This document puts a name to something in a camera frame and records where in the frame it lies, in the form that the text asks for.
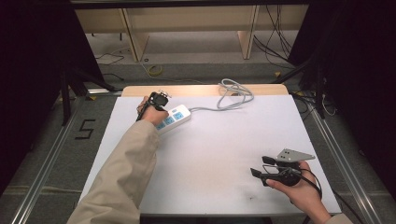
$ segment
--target device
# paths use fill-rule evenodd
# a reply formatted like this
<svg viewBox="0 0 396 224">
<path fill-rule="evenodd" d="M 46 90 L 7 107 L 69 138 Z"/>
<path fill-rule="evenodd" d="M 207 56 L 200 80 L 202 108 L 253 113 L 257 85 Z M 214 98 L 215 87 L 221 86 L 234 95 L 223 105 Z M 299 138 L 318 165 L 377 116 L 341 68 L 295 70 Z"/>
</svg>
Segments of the device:
<svg viewBox="0 0 396 224">
<path fill-rule="evenodd" d="M 279 181 L 287 186 L 294 186 L 302 177 L 298 161 L 313 160 L 314 158 L 315 156 L 285 148 L 277 155 L 276 159 L 267 156 L 262 157 L 262 162 L 269 164 L 262 166 L 264 170 L 266 171 L 266 166 L 276 167 L 279 171 L 278 174 L 268 172 L 263 174 L 253 168 L 250 168 L 250 172 L 254 177 L 259 178 L 265 187 L 268 186 L 265 182 L 267 179 Z"/>
<path fill-rule="evenodd" d="M 137 116 L 136 121 L 139 121 L 142 119 L 143 115 L 145 114 L 147 108 L 149 108 L 150 105 L 154 106 L 156 110 L 164 111 L 163 106 L 165 106 L 168 103 L 168 97 L 171 97 L 167 92 L 165 91 L 160 91 L 160 93 L 157 92 L 152 92 L 151 95 L 148 97 L 148 100 L 143 104 L 140 105 L 139 107 L 142 107 L 139 110 L 139 107 L 137 110 L 139 111 L 139 114 Z"/>
<path fill-rule="evenodd" d="M 157 125 L 159 134 L 166 133 L 191 118 L 190 110 L 184 105 L 168 110 L 168 113 L 169 116 L 161 124 Z"/>
</svg>

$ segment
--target black stand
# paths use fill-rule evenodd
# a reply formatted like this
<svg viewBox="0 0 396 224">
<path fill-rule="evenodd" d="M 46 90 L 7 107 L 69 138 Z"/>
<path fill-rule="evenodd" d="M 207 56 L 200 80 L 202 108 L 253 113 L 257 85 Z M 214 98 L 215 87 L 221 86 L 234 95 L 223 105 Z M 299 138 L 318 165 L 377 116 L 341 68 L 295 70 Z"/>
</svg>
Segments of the black stand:
<svg viewBox="0 0 396 224">
<path fill-rule="evenodd" d="M 351 11 L 352 7 L 355 6 L 354 3 L 355 0 L 344 0 L 341 2 L 340 7 L 334 12 L 332 19 L 330 20 L 327 28 L 324 30 L 321 39 L 318 42 L 318 46 L 314 50 L 312 56 L 304 63 L 298 65 L 292 71 L 288 72 L 286 75 L 272 82 L 273 84 L 280 84 L 291 77 L 294 77 L 300 73 L 304 73 L 304 76 L 300 81 L 300 87 L 304 90 L 307 86 L 309 86 L 307 81 L 309 82 L 309 80 L 315 79 L 317 84 L 316 110 L 322 119 L 324 119 L 324 108 L 322 103 L 324 92 L 323 64 L 332 51 L 332 47 L 336 46 L 336 41 L 345 27 L 345 23 L 349 14 L 348 12 Z"/>
<path fill-rule="evenodd" d="M 115 88 L 102 80 L 99 80 L 79 68 L 65 68 L 61 74 L 61 92 L 64 106 L 64 122 L 65 125 L 71 116 L 70 96 L 68 86 L 72 88 L 77 96 L 85 96 L 88 93 L 82 79 L 88 80 L 108 91 L 122 91 L 122 89 Z"/>
</svg>

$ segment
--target metal frame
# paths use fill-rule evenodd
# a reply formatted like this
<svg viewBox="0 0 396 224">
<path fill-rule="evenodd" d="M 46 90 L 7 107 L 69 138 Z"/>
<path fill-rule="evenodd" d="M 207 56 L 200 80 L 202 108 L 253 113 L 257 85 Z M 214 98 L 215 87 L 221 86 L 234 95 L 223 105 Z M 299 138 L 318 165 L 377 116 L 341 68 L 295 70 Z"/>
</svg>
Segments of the metal frame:
<svg viewBox="0 0 396 224">
<path fill-rule="evenodd" d="M 315 110 L 312 105 L 309 105 L 308 107 L 309 110 Z M 312 112 L 312 116 L 315 120 L 315 123 L 318 125 L 318 128 L 324 140 L 326 141 L 326 144 L 329 147 L 329 150 L 332 153 L 332 156 L 337 163 L 337 166 L 340 169 L 346 184 L 352 192 L 352 195 L 354 196 L 365 220 L 367 223 L 381 224 L 382 221 L 379 217 L 379 214 L 375 210 L 373 202 L 367 195 L 364 187 L 361 185 L 361 182 L 353 171 L 353 168 L 350 166 L 347 157 L 343 153 L 343 149 L 341 149 L 335 140 L 334 135 L 332 135 L 332 130 L 330 130 L 326 120 L 322 119 L 316 110 Z"/>
<path fill-rule="evenodd" d="M 259 5 L 302 5 L 337 3 L 343 0 L 37 0 L 37 6 L 72 7 L 73 9 L 128 7 L 220 7 Z"/>
<path fill-rule="evenodd" d="M 33 182 L 32 186 L 29 188 L 29 191 L 24 196 L 20 206 L 17 209 L 17 212 L 12 219 L 12 224 L 14 223 L 26 223 L 27 218 L 30 216 L 33 207 L 35 206 L 35 202 L 40 195 L 40 191 L 42 190 L 43 186 L 45 185 L 50 171 L 52 170 L 53 165 L 58 158 L 58 155 L 64 145 L 64 141 L 66 140 L 67 135 L 70 132 L 71 127 L 75 122 L 76 115 L 81 108 L 82 104 L 84 103 L 85 97 L 78 97 L 73 105 L 74 112 L 71 115 L 70 120 L 62 127 L 59 131 L 58 136 L 53 143 L 47 158 L 45 159 L 43 165 L 40 168 L 37 176 L 35 177 L 35 181 Z"/>
</svg>

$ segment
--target hand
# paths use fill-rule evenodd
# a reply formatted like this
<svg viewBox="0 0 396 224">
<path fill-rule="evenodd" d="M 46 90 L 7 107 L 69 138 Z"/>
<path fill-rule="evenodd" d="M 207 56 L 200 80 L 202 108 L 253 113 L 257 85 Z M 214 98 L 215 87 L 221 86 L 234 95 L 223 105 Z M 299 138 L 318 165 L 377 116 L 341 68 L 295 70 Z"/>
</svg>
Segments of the hand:
<svg viewBox="0 0 396 224">
<path fill-rule="evenodd" d="M 146 103 L 148 100 L 148 96 L 145 96 L 143 98 L 142 103 L 139 105 L 138 112 L 140 113 L 140 109 L 143 107 L 143 105 Z M 158 111 L 154 108 L 154 106 L 150 105 L 145 113 L 143 114 L 142 119 L 145 119 L 149 122 L 151 122 L 154 126 L 159 125 L 164 119 L 166 119 L 169 116 L 167 111 Z"/>
<path fill-rule="evenodd" d="M 310 180 L 312 183 L 316 183 L 312 174 L 305 171 L 310 171 L 309 165 L 306 161 L 300 161 L 300 168 L 304 169 L 302 170 L 302 173 L 305 178 Z M 296 207 L 311 217 L 314 223 L 325 223 L 331 218 L 329 212 L 323 205 L 317 190 L 306 181 L 301 179 L 300 182 L 292 187 L 286 186 L 272 179 L 267 179 L 266 183 L 271 188 L 285 193 Z"/>
</svg>

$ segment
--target white board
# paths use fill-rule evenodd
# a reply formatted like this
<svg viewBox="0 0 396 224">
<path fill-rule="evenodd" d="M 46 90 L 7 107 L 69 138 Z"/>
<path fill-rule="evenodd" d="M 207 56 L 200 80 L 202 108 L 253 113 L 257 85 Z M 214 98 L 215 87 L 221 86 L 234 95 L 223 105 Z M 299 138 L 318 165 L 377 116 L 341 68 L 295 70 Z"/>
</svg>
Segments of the white board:
<svg viewBox="0 0 396 224">
<path fill-rule="evenodd" d="M 174 97 L 165 108 L 215 108 L 219 98 Z M 117 100 L 81 198 L 134 123 L 141 100 Z M 223 103 L 237 100 L 239 97 L 227 97 Z M 264 187 L 250 173 L 250 168 L 263 172 L 262 156 L 275 157 L 284 148 L 317 156 L 289 95 L 256 96 L 237 110 L 195 111 L 191 120 L 161 136 L 157 165 L 140 204 L 141 212 L 164 216 L 301 214 L 286 195 Z M 340 213 L 318 158 L 308 163 L 322 186 L 325 206 L 330 213 Z"/>
</svg>

